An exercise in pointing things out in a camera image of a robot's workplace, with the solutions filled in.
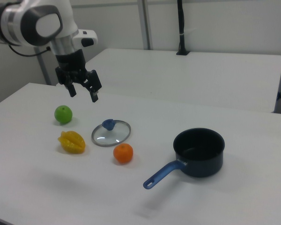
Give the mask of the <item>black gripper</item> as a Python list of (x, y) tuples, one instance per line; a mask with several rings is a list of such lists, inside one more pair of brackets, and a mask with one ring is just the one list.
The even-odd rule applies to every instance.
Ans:
[(56, 58), (59, 64), (55, 68), (58, 82), (68, 89), (70, 97), (76, 95), (73, 83), (78, 83), (89, 91), (92, 102), (96, 102), (102, 85), (97, 72), (88, 71), (85, 68), (86, 61), (83, 51), (78, 50), (69, 55), (57, 55)]

